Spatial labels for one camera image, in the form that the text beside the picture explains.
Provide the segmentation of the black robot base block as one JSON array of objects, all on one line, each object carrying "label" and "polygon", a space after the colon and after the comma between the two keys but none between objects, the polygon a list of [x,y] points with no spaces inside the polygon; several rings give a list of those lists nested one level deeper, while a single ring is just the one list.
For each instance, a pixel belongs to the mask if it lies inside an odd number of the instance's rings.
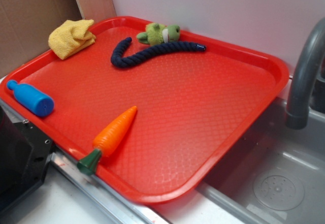
[{"label": "black robot base block", "polygon": [[1,109],[1,214],[44,183],[53,146],[32,122],[13,123]]}]

